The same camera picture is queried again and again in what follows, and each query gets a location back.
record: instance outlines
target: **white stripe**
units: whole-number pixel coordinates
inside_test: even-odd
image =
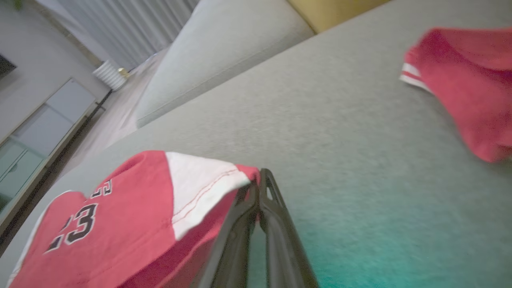
[[[173,181],[173,229],[176,240],[203,221],[229,192],[250,183],[235,165],[176,152],[165,153]]]
[[[404,63],[403,64],[402,71],[406,71],[406,72],[409,72],[409,73],[413,74],[414,76],[421,77],[421,75],[419,74],[418,69],[416,69],[416,67],[412,66],[409,63]]]
[[[67,191],[61,193],[60,195],[63,195],[64,193],[67,193],[67,192],[73,192],[73,191],[74,190],[67,190]],[[30,232],[30,236],[29,236],[29,238],[27,240],[27,243],[25,244],[25,247],[23,248],[22,254],[19,257],[18,262],[16,263],[16,266],[14,267],[14,270],[12,271],[11,275],[9,276],[9,281],[7,281],[6,288],[9,288],[9,286],[12,283],[12,281],[14,281],[14,278],[16,278],[16,276],[18,275],[19,271],[22,269],[23,261],[25,260],[25,257],[27,256],[27,253],[29,251],[30,245],[32,245],[32,241],[34,240],[35,233],[37,232],[37,229],[39,228],[39,225],[41,224],[42,218],[45,215],[46,210],[48,209],[50,204],[57,197],[53,198],[52,201],[50,201],[50,203],[48,203],[48,205],[46,205],[45,209],[43,210],[43,212],[41,213],[41,215],[37,219],[37,222],[35,223],[34,228],[32,229],[32,232]]]
[[[420,80],[418,79],[414,79],[414,78],[411,78],[407,75],[400,75],[400,80],[404,81],[405,83],[407,84],[411,84],[411,85],[414,85],[414,86],[418,86],[420,88],[423,88],[427,91],[429,91],[430,93],[432,93],[432,91],[430,91],[430,89],[425,85],[425,83],[421,82]]]

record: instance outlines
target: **red stitching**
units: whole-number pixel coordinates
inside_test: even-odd
[[[201,194],[201,195],[199,196],[199,198],[197,199],[196,203],[194,203],[194,206],[193,206],[190,210],[188,210],[188,212],[187,212],[187,213],[185,213],[185,215],[184,215],[183,217],[181,217],[180,219],[178,219],[178,220],[176,220],[176,221],[173,221],[173,225],[174,225],[174,224],[176,224],[176,223],[178,223],[179,221],[181,221],[181,220],[185,219],[185,217],[187,217],[187,215],[188,215],[192,210],[194,210],[194,208],[196,208],[197,203],[199,202],[199,199],[201,199],[201,197],[203,197],[203,195],[205,195],[205,194],[206,194],[206,192],[210,191],[210,190],[211,190],[211,188],[213,188],[213,187],[214,187],[215,183],[217,183],[217,182],[218,182],[220,179],[222,179],[224,176],[229,176],[229,175],[230,175],[230,174],[227,174],[227,173],[229,173],[229,172],[226,172],[224,175],[220,176],[217,180],[215,180],[215,181],[211,184],[211,187],[210,187],[210,188],[208,188],[208,190],[204,191],[204,192],[203,192],[203,194]]]
[[[219,176],[219,178],[217,178],[214,182],[211,182],[211,183],[209,183],[209,184],[205,185],[203,188],[201,188],[201,189],[199,190],[199,193],[198,193],[198,194],[197,194],[197,195],[196,195],[192,200],[190,200],[187,204],[185,204],[185,205],[183,206],[183,208],[182,208],[180,211],[178,211],[178,212],[176,212],[176,213],[173,213],[173,216],[180,214],[180,213],[181,213],[181,211],[185,210],[185,208],[187,207],[187,205],[189,205],[190,203],[194,202],[194,200],[196,200],[196,198],[197,198],[197,197],[200,197],[200,195],[202,195],[202,194],[201,194],[201,191],[203,191],[203,189],[205,189],[206,187],[210,186],[210,188],[208,188],[208,190],[206,190],[206,191],[204,191],[204,192],[203,192],[203,194],[204,194],[204,193],[208,192],[208,191],[209,191],[209,190],[214,186],[214,184],[215,184],[215,183],[217,183],[217,182],[218,182],[222,177],[227,176],[227,175],[229,175],[231,172],[236,172],[236,171],[238,171],[238,169],[233,169],[233,170],[226,171],[226,172],[222,173],[222,174]]]

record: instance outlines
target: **television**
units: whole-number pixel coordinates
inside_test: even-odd
[[[16,65],[14,65],[11,62],[9,62],[2,55],[0,55],[0,78],[2,78],[5,75],[9,74],[15,68],[16,68]]]

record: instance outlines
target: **couch cushion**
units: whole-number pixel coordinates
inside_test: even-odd
[[[388,1],[390,0],[288,0],[316,33],[324,32]]]
[[[286,0],[201,0],[140,100],[138,127],[312,35]]]
[[[428,28],[509,26],[511,5],[393,0],[160,117],[54,185],[1,282],[51,198],[159,149],[271,169],[321,287],[508,286],[512,167],[475,157],[436,98],[398,76]],[[250,287],[266,287],[265,242],[251,245]]]

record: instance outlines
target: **white cabinet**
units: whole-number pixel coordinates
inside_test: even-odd
[[[13,206],[12,199],[42,172],[56,148],[94,103],[94,96],[70,79],[0,145],[0,219]]]
[[[94,99],[87,89],[70,79],[19,126],[11,138],[48,157]]]

